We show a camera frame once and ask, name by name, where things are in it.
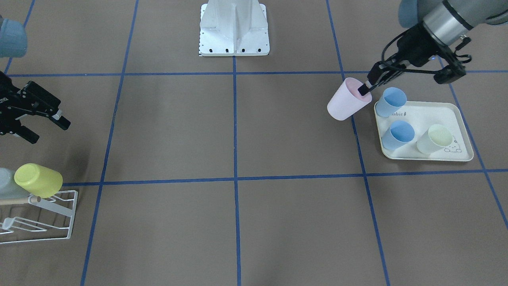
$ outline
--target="white mounting bracket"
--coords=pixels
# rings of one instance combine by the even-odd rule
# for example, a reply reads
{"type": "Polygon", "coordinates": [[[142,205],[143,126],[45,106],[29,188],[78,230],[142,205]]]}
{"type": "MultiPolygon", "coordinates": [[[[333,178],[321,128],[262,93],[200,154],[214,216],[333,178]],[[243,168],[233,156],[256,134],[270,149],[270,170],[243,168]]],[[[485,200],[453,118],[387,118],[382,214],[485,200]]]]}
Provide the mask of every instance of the white mounting bracket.
{"type": "Polygon", "coordinates": [[[209,0],[201,6],[199,55],[268,55],[266,6],[258,0],[209,0]]]}

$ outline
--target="gray surface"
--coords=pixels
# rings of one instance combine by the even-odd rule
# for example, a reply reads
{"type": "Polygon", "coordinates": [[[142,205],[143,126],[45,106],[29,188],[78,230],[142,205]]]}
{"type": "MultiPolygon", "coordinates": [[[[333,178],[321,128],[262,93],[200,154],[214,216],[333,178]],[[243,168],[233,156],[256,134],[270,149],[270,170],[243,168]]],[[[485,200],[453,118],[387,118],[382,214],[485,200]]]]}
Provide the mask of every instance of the gray surface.
{"type": "Polygon", "coordinates": [[[376,285],[362,178],[239,183],[242,285],[376,285]]]}
{"type": "Polygon", "coordinates": [[[506,285],[508,234],[483,174],[369,182],[391,285],[506,285]]]}
{"type": "Polygon", "coordinates": [[[361,173],[351,124],[326,111],[341,82],[339,75],[238,76],[239,176],[361,173]]]}
{"type": "Polygon", "coordinates": [[[104,187],[87,285],[234,285],[233,193],[231,182],[104,187]]]}
{"type": "MultiPolygon", "coordinates": [[[[139,1],[126,71],[231,73],[231,58],[197,56],[204,2],[139,1]]],[[[50,74],[13,80],[19,87],[34,80],[54,93],[72,124],[62,131],[43,118],[22,119],[41,139],[30,145],[0,136],[0,165],[34,162],[78,184],[99,182],[105,161],[107,169],[89,261],[98,187],[66,186],[81,197],[72,239],[0,247],[2,283],[78,285],[86,264],[85,285],[236,285],[234,182],[145,181],[232,180],[236,78],[238,176],[268,176],[238,183],[242,284],[386,284],[366,181],[323,178],[362,174],[351,120],[326,112],[341,75],[306,73],[340,70],[327,2],[262,3],[270,55],[239,57],[237,71],[302,74],[126,75],[108,149],[121,75],[51,74],[120,73],[135,1],[35,2],[28,53],[13,60],[9,73],[50,74]],[[270,177],[306,175],[319,179],[270,177]]],[[[24,22],[30,4],[4,0],[0,14],[24,22]]],[[[330,0],[346,71],[370,69],[402,31],[398,4],[330,0]]],[[[480,26],[470,33],[473,42],[464,48],[473,54],[469,70],[508,70],[507,29],[480,26]]],[[[6,64],[0,60],[1,70],[6,64]]],[[[425,68],[439,67],[433,61],[425,68]]],[[[485,166],[504,171],[506,77],[471,73],[453,84],[485,166]]],[[[403,75],[389,86],[412,101],[455,103],[449,86],[430,75],[403,75]]],[[[374,91],[374,100],[386,87],[374,91]]],[[[391,285],[506,284],[506,225],[478,153],[467,163],[390,160],[380,151],[372,109],[359,111],[355,123],[365,171],[375,176],[367,182],[391,285]],[[476,173],[371,174],[471,170],[476,173]]],[[[489,173],[505,212],[506,174],[489,173]]]]}

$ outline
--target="black cable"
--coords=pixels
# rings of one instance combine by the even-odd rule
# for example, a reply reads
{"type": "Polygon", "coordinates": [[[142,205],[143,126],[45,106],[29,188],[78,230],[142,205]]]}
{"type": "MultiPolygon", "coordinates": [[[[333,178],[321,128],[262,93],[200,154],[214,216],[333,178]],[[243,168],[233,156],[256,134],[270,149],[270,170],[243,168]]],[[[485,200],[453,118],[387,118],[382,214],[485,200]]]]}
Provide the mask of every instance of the black cable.
{"type": "Polygon", "coordinates": [[[381,61],[383,62],[383,64],[385,66],[387,66],[389,69],[392,69],[392,70],[396,70],[396,71],[402,71],[402,72],[409,72],[409,73],[425,73],[425,74],[438,74],[439,71],[427,71],[427,70],[412,70],[412,69],[402,69],[402,68],[398,68],[398,67],[395,67],[395,66],[392,66],[391,64],[389,64],[386,60],[385,60],[385,53],[386,53],[386,50],[388,50],[388,48],[395,42],[397,41],[399,38],[401,38],[402,36],[404,36],[406,34],[407,30],[402,32],[400,35],[398,35],[397,37],[395,37],[393,40],[391,40],[388,45],[385,46],[385,48],[383,49],[383,52],[381,53],[381,61]]]}

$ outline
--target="blue cup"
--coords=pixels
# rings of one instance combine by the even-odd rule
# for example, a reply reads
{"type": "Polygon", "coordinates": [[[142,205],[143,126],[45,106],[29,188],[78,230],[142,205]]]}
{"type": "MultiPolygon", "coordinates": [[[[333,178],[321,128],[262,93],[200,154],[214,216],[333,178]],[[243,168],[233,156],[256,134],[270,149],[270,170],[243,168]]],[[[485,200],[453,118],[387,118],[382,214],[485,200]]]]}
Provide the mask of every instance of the blue cup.
{"type": "Polygon", "coordinates": [[[404,146],[415,137],[415,130],[406,121],[397,120],[390,125],[390,128],[381,138],[383,147],[388,150],[395,150],[404,146]]]}
{"type": "Polygon", "coordinates": [[[387,88],[376,104],[376,113],[388,117],[406,104],[406,94],[398,88],[387,88]]]}

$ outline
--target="cartoon drawing on tray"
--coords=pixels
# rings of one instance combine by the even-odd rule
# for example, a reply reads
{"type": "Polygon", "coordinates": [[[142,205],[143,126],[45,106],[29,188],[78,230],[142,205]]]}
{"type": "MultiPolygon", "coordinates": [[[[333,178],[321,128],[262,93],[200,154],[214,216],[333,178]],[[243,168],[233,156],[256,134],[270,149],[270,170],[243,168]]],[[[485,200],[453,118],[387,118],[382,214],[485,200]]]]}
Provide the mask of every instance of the cartoon drawing on tray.
{"type": "Polygon", "coordinates": [[[462,153],[462,149],[460,149],[460,145],[457,143],[455,136],[453,136],[453,143],[446,147],[444,151],[450,153],[462,153]]]}

